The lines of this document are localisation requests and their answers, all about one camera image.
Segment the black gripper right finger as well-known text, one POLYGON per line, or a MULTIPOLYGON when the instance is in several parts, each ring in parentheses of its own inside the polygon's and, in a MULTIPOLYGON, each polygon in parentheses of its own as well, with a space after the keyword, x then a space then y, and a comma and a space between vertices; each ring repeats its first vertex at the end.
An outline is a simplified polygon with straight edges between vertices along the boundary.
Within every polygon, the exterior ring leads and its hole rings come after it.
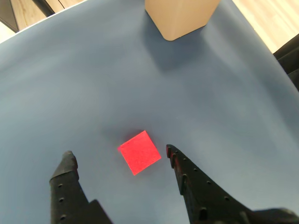
POLYGON ((192 224, 256 224, 252 211, 216 184, 175 146, 166 145, 192 224))

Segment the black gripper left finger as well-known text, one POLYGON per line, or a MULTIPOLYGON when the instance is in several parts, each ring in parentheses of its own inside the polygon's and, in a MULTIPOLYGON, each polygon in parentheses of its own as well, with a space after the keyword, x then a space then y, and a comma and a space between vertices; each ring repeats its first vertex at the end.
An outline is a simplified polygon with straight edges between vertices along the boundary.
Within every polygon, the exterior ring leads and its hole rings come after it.
POLYGON ((79 183, 78 164, 72 151, 63 154, 50 179, 50 197, 52 224, 112 223, 97 200, 87 200, 79 183))

